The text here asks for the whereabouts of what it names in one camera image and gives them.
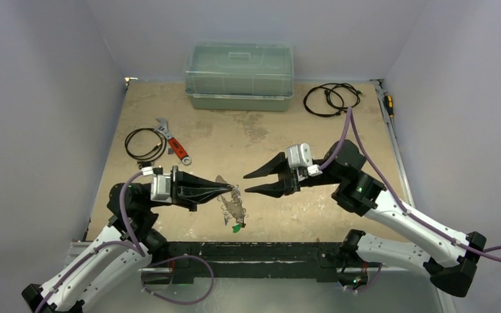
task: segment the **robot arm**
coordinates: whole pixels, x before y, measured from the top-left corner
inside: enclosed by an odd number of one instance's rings
[[[345,257],[409,269],[430,277],[437,288],[464,297],[475,275],[479,256],[453,245],[411,215],[477,250],[483,250],[484,236],[453,230],[405,203],[403,211],[383,183],[361,170],[366,158],[349,140],[344,141],[333,162],[320,171],[319,165],[331,156],[335,146],[336,143],[324,159],[313,160],[309,145],[293,145],[287,148],[287,155],[279,153],[266,165],[244,176],[277,174],[279,181],[245,191],[279,198],[298,192],[301,187],[339,184],[331,197],[344,210],[375,220],[412,242],[398,243],[351,230],[342,244]]]
[[[22,297],[32,312],[36,312],[38,306],[38,313],[86,312],[130,274],[152,261],[168,258],[166,238],[152,228],[158,218],[158,214],[151,212],[152,207],[177,205],[196,211],[198,204],[232,189],[227,184],[178,171],[177,166],[167,174],[162,168],[151,167],[143,168],[142,172],[144,176],[150,176],[152,182],[129,185],[125,207],[144,254],[136,251],[127,234],[119,206],[124,184],[117,184],[111,189],[107,204],[114,215],[97,238],[49,281],[42,285],[30,284],[22,291]]]

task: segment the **clear plastic lid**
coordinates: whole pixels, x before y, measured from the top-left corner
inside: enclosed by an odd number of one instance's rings
[[[284,44],[199,42],[187,59],[185,83],[187,94],[196,97],[291,97],[292,49]]]

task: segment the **black cable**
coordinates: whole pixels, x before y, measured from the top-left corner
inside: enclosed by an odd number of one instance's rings
[[[338,92],[335,91],[337,88],[344,88],[344,89],[348,90],[351,94],[356,96],[356,102],[354,103],[354,105],[351,106],[352,108],[354,108],[355,106],[360,104],[360,96],[363,95],[363,93],[360,90],[354,88],[353,85],[350,85],[349,83],[325,83],[323,85],[316,86],[308,91],[308,93],[304,96],[304,99],[303,99],[304,108],[309,113],[314,114],[315,116],[319,116],[319,117],[332,117],[332,116],[340,115],[341,112],[346,113],[348,106],[344,106],[344,100],[343,100],[342,96]],[[315,92],[318,89],[324,90],[327,104],[329,104],[329,106],[331,106],[332,108],[336,109],[337,112],[332,113],[332,114],[316,113],[308,107],[308,105],[306,104],[306,101],[308,100],[308,96],[311,95],[313,92]],[[333,104],[333,102],[331,101],[331,94],[332,93],[335,93],[338,96],[338,98],[341,100],[341,106],[336,106]]]
[[[150,132],[152,132],[153,134],[157,135],[157,137],[159,138],[160,142],[154,146],[154,148],[152,150],[150,150],[149,152],[143,154],[143,155],[135,155],[134,153],[132,153],[131,151],[129,151],[129,143],[131,141],[131,139],[133,139],[133,137],[138,134],[139,132],[142,132],[144,130],[148,130]],[[132,131],[131,133],[128,134],[128,136],[126,136],[126,140],[124,140],[124,148],[126,149],[126,153],[132,157],[133,159],[137,160],[138,163],[144,163],[144,162],[154,162],[156,161],[158,158],[160,158],[165,150],[166,150],[166,137],[164,137],[163,134],[159,133],[159,132],[155,132],[153,130],[153,128],[138,128],[134,131]]]

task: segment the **screwdriver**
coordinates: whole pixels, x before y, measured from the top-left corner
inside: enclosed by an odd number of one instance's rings
[[[383,97],[383,105],[385,106],[385,110],[387,110],[387,114],[389,114],[391,125],[393,125],[393,131],[395,131],[395,121],[393,119],[395,116],[395,113],[393,111],[393,98],[389,95]]]

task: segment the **green tag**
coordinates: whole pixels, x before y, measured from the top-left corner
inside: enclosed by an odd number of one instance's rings
[[[234,229],[234,233],[238,233],[241,230],[241,224],[236,224],[232,227]]]

